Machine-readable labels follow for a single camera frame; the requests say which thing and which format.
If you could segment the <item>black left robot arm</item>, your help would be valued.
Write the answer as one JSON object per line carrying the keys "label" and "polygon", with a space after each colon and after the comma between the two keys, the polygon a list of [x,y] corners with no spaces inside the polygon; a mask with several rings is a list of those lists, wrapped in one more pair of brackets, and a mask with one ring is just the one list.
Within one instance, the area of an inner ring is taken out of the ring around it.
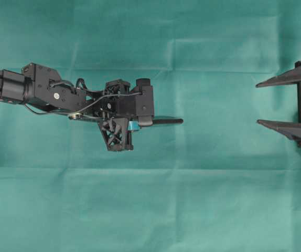
{"label": "black left robot arm", "polygon": [[40,116],[58,114],[71,120],[95,122],[108,151],[131,151],[132,131],[150,127],[154,120],[153,86],[137,79],[131,89],[122,79],[109,81],[100,91],[75,84],[59,73],[30,63],[20,73],[0,70],[0,101],[25,106]]}

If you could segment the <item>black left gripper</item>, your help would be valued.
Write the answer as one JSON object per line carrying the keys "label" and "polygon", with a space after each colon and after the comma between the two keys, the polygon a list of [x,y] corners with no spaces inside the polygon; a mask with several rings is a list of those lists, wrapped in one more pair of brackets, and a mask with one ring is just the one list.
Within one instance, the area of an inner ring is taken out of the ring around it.
{"label": "black left gripper", "polygon": [[88,90],[95,104],[89,109],[99,120],[98,126],[108,151],[131,151],[132,132],[153,125],[154,95],[151,80],[140,78],[131,89],[122,79],[107,82],[101,91]]}

